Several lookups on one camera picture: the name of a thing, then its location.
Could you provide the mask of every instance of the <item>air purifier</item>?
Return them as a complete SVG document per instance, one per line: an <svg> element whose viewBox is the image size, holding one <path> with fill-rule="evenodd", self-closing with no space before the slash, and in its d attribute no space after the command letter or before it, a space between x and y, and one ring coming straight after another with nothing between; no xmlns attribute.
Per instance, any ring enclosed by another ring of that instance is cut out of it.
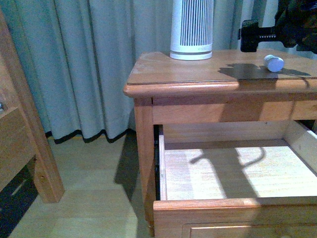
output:
<svg viewBox="0 0 317 238"><path fill-rule="evenodd" d="M213 0L174 0L170 57L205 60L212 56Z"/></svg>

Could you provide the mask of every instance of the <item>wooden furniture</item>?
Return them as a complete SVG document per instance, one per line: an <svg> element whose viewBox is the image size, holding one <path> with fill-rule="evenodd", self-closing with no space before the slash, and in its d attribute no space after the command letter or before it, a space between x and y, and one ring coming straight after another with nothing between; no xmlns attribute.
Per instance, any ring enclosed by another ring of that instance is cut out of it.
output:
<svg viewBox="0 0 317 238"><path fill-rule="evenodd" d="M5 107L0 114L0 190L33 159L39 195L44 202L58 202L64 188L1 11L0 32L0 101Z"/></svg>
<svg viewBox="0 0 317 238"><path fill-rule="evenodd" d="M284 59L281 72L264 68L268 54ZM124 92L135 101L152 234L155 221L158 238L316 237L317 139L293 120L317 119L317 61L273 50L202 61L143 53Z"/></svg>

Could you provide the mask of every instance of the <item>wooden nightstand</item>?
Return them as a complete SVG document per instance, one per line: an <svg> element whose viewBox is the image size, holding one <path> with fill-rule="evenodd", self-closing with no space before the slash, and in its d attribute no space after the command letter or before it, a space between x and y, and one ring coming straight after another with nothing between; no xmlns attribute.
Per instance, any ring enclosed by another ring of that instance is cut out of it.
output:
<svg viewBox="0 0 317 238"><path fill-rule="evenodd" d="M264 68L268 54L284 59L281 72ZM156 237L317 237L317 137L294 122L317 119L317 61L273 50L201 61L143 53L124 92Z"/></svg>

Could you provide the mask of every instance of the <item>light blue curtain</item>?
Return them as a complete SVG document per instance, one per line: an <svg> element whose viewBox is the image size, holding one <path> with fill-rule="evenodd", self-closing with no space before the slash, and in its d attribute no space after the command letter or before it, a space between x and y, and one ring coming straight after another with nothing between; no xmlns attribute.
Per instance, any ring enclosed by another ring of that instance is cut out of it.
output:
<svg viewBox="0 0 317 238"><path fill-rule="evenodd" d="M172 0L0 0L45 131L59 139L134 128L122 89L143 51L169 51ZM213 50L239 49L243 20L273 26L278 0L215 0ZM312 53L285 49L317 59Z"/></svg>

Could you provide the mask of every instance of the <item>wooden bed frame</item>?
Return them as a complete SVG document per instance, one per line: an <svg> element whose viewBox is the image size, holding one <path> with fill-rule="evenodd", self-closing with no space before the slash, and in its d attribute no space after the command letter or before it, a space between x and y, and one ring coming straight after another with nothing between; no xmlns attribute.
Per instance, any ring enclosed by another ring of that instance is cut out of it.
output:
<svg viewBox="0 0 317 238"><path fill-rule="evenodd" d="M0 32L0 191L28 164L42 200L59 202L61 178L1 10Z"/></svg>

